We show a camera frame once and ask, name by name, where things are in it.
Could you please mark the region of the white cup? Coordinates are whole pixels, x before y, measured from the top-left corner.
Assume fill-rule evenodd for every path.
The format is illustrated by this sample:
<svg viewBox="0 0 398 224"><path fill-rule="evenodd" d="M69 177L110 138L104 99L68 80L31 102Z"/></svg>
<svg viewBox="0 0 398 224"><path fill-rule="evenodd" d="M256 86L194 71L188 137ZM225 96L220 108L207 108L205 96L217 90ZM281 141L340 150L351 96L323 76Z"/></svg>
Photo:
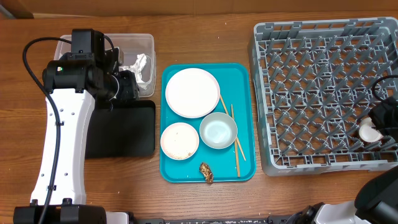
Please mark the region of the white cup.
<svg viewBox="0 0 398 224"><path fill-rule="evenodd" d="M375 129L375 124L372 122L370 117L362 120L359 124L359 136L365 142L376 142L383 138L383 135Z"/></svg>

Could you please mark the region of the white napkin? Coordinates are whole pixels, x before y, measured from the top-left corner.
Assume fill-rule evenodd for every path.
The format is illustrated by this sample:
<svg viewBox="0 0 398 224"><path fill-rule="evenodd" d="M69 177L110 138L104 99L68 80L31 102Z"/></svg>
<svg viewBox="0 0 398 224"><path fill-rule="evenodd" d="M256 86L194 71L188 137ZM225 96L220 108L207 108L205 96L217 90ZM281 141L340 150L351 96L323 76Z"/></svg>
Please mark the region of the white napkin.
<svg viewBox="0 0 398 224"><path fill-rule="evenodd" d="M128 70L135 75L139 88L148 90L152 81L150 57L146 54L136 55L136 61L132 65L124 65L119 71Z"/></svg>

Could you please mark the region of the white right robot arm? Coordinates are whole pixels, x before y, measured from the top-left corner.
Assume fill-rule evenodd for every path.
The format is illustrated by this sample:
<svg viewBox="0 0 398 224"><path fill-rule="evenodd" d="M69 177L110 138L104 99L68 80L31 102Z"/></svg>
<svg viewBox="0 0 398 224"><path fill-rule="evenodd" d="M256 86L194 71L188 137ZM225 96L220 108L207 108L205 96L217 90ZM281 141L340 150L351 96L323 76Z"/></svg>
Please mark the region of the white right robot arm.
<svg viewBox="0 0 398 224"><path fill-rule="evenodd" d="M362 140L375 143L383 137L397 140L397 98L382 100L359 125ZM397 223L397 167L366 183L353 201L308 206L287 223Z"/></svg>

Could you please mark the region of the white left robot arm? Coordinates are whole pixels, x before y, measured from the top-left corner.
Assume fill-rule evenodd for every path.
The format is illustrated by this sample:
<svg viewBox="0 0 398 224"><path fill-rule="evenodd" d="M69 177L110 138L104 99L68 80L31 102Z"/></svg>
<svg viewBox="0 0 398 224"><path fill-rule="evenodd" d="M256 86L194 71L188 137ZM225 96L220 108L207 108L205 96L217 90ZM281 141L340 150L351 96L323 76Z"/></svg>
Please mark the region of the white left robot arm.
<svg viewBox="0 0 398 224"><path fill-rule="evenodd" d="M139 97L130 71L120 72L121 51L93 29L75 29L71 50L48 63L35 83L45 95L47 128L40 173L30 204L16 207L14 223L133 223L129 212L88 205L84 186L86 140L97 101Z"/></svg>

